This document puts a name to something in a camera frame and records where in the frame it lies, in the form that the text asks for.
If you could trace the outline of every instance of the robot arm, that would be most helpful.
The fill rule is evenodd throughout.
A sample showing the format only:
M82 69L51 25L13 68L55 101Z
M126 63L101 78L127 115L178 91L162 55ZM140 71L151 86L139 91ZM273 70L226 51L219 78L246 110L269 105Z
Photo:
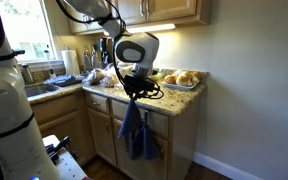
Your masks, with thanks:
M109 1L106 2L115 8L118 13L118 18L112 17L111 12L106 8L103 0L65 0L65 2L76 11L91 16L94 18L94 21L98 21L99 25L112 37L114 41L113 52L120 61L135 63L132 70L133 74L126 75L124 78L119 73L115 56L113 56L117 76L123 84L126 94L129 95L130 98L152 98L153 96L157 96L159 92L162 93L162 96L155 99L163 97L163 92L157 83L147 78L149 75L152 75L153 61L156 58L159 47L157 37L150 33L128 33L118 10ZM71 18L70 15L65 12L65 8L59 0L57 0L57 3L62 11Z

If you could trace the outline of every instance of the backsplash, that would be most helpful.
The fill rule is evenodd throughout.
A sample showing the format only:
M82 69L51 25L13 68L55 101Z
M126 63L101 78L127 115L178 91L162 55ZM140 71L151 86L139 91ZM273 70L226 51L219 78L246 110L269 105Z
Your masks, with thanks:
M66 70L65 68L58 68L58 69L54 69L54 73L56 75L64 75L66 74ZM50 78L50 71L45 70L45 71L32 72L32 76L35 82L42 82Z

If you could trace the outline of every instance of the beige wall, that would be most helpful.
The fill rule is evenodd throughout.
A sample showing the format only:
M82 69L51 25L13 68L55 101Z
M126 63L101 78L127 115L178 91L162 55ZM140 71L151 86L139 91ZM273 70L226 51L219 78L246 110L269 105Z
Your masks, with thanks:
M288 179L288 1L213 0L210 26L155 34L155 66L210 73L196 151Z

